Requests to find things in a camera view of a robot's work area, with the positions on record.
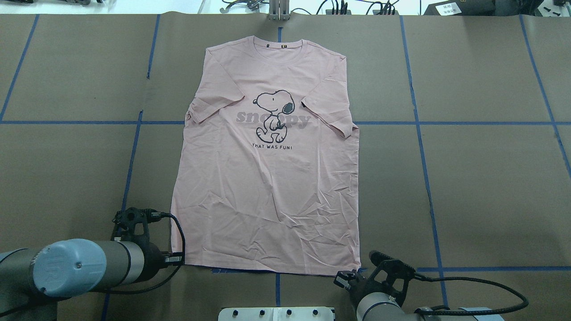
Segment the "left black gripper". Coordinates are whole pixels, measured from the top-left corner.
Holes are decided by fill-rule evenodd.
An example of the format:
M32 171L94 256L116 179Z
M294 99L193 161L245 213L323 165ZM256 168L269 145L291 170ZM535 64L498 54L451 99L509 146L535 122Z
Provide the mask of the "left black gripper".
M116 212L112 240L122 244L129 258L123 282L145 282L162 269L184 265L184 252L161 251L150 240L149 224L166 217L166 213L155 209L131 207Z

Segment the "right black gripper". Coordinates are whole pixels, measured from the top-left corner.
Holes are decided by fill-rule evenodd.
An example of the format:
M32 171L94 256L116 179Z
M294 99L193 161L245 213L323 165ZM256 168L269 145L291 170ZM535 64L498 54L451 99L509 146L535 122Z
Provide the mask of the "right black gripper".
M334 278L334 285L348 291L349 300L355 308L367 295L375 293L388 295L389 300L402 307L416 270L379 251L371 251L369 259L374 265L369 276L355 269L339 271Z

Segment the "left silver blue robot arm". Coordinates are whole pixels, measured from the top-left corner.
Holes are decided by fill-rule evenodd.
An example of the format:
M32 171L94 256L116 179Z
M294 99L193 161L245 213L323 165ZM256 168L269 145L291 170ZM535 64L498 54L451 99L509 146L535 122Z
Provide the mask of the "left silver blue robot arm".
M172 219L181 251L161 251L150 240L149 225ZM155 290L118 290L151 280L161 269L184 264L186 238L177 217L155 209L120 210L109 240L68 239L43 248L19 248L1 254L1 319L55 321L58 303L89 292L135 295Z

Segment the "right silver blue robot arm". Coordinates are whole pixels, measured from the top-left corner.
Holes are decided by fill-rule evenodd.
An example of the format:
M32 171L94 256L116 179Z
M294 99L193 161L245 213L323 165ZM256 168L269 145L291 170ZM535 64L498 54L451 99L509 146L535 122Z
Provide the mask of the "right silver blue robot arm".
M365 276L358 270L337 272L334 284L348 291L359 321L502 321L498 314L475 315L482 308L421 307L406 313L402 305L408 284L420 275L410 265L379 251L369 253L374 270Z

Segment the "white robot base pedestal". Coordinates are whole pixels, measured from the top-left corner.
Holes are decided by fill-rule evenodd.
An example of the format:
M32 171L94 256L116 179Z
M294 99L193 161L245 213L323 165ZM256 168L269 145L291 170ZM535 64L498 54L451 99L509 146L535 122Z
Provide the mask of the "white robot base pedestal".
M224 308L219 321L335 321L334 308L316 307L249 307Z

